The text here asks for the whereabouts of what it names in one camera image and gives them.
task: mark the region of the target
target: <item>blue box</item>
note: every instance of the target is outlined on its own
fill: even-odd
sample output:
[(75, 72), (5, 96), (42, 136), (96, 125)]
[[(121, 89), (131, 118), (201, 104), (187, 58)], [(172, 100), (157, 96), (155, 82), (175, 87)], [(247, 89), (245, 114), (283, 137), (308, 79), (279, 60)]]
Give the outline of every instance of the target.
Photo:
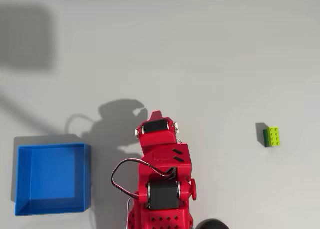
[(20, 145), (15, 215), (80, 213), (91, 205), (91, 147), (82, 142)]

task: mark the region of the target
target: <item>wire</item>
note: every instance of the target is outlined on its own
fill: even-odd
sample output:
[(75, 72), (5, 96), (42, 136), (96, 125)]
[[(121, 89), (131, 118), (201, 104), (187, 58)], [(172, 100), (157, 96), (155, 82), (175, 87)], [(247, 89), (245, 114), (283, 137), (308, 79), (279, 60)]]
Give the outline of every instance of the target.
[(114, 185), (117, 189), (119, 189), (120, 191), (122, 191), (123, 193), (125, 193), (126, 195), (128, 195), (129, 197), (132, 197), (133, 199), (139, 199), (139, 195), (138, 194), (134, 194), (131, 193), (129, 191), (127, 191), (126, 189), (124, 189), (123, 187), (119, 186), (118, 184), (115, 183), (114, 181), (114, 175), (116, 173), (116, 171), (119, 169), (119, 167), (123, 164), (123, 163), (127, 163), (127, 162), (134, 162), (134, 163), (140, 163), (143, 164), (147, 167), (152, 168), (156, 173), (158, 173), (159, 175), (163, 176), (163, 177), (170, 177), (173, 174), (173, 168), (171, 168), (168, 172), (163, 172), (159, 169), (157, 169), (156, 167), (150, 165), (149, 163), (145, 162), (144, 160), (140, 160), (140, 159), (135, 159), (135, 158), (129, 158), (129, 159), (125, 159), (123, 161), (121, 161), (116, 168), (113, 170), (112, 175), (111, 175), (111, 183), (112, 185)]
[(128, 207), (127, 207), (127, 209), (128, 209), (128, 216), (127, 216), (127, 218), (126, 218), (126, 229), (128, 229), (128, 224), (129, 224), (129, 215), (130, 215), (130, 209), (129, 209), (129, 206), (130, 206), (130, 201), (132, 200), (132, 197), (130, 197), (129, 198), (129, 200), (128, 200)]

